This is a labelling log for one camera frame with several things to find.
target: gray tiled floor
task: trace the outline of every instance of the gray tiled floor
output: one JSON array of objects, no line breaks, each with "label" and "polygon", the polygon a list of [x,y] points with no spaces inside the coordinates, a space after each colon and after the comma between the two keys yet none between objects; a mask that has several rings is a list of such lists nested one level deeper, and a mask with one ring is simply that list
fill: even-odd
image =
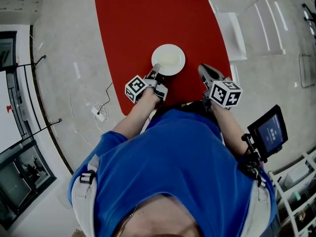
[{"label": "gray tiled floor", "polygon": [[[220,12],[241,12],[255,0],[211,1]],[[315,41],[303,20],[301,4],[315,8],[311,0],[270,1],[278,2],[288,26],[288,31],[280,28],[286,54],[233,62],[244,93],[232,112],[246,129],[274,104],[281,106],[289,141],[266,164],[267,169],[276,170],[316,145],[316,89],[301,87],[298,63],[299,53],[315,54]],[[39,88],[48,118],[63,119],[54,133],[70,166],[76,168],[91,152],[79,132],[92,146],[98,143],[101,131],[90,110],[107,101],[105,90],[112,81],[94,0],[44,0],[42,17],[34,28],[34,53],[37,58],[47,55],[37,69]],[[123,118],[112,87],[109,94],[110,120],[99,125],[104,131]]]}]

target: red tablecloth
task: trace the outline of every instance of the red tablecloth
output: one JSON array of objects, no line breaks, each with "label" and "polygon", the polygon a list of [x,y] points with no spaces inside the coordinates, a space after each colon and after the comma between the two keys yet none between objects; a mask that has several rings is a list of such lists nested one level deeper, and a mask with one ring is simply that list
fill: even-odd
[{"label": "red tablecloth", "polygon": [[186,55],[183,70],[166,78],[165,106],[202,98],[198,75],[206,63],[231,77],[224,41],[208,0],[95,0],[103,46],[122,112],[133,107],[124,93],[135,75],[152,68],[153,51],[163,44]]}]

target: white wall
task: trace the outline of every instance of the white wall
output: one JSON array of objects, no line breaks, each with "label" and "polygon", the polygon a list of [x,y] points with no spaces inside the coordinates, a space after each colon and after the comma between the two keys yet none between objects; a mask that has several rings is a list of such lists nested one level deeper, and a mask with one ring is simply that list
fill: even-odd
[{"label": "white wall", "polygon": [[[19,64],[30,63],[30,26],[29,25],[0,25],[1,31],[17,31],[16,61]],[[31,102],[28,97],[23,68],[17,71],[22,101],[25,103],[29,115],[29,124],[33,133],[39,130],[33,114]],[[33,84],[31,67],[27,67],[32,102],[41,127],[45,127],[37,101]],[[67,184],[71,177],[69,171],[60,158],[56,147],[47,130],[35,135],[38,147],[45,158],[49,168],[57,180],[42,193],[27,210],[19,216],[9,229],[13,237],[55,237],[71,236],[78,223],[71,206],[67,202]]]}]

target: window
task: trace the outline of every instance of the window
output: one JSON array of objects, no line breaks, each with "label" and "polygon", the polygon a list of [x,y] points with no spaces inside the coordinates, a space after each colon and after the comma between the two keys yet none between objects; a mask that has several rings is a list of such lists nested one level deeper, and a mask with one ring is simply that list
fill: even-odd
[{"label": "window", "polygon": [[17,143],[0,151],[0,224],[5,229],[56,179],[40,153],[24,111],[16,72],[15,36],[16,32],[0,32],[0,73],[5,73],[7,83],[7,89],[2,90],[7,90],[11,103],[15,120],[12,126],[16,125],[21,135]]}]

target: person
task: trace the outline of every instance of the person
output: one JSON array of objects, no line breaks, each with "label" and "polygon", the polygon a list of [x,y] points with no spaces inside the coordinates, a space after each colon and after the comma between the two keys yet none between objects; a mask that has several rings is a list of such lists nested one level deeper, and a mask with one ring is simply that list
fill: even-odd
[{"label": "person", "polygon": [[207,112],[201,101],[162,108],[141,133],[158,102],[147,88],[72,177],[70,202],[75,180],[98,156],[95,235],[260,236],[277,214],[274,189],[266,173],[258,187],[238,170],[247,144],[230,111],[212,103]]}]

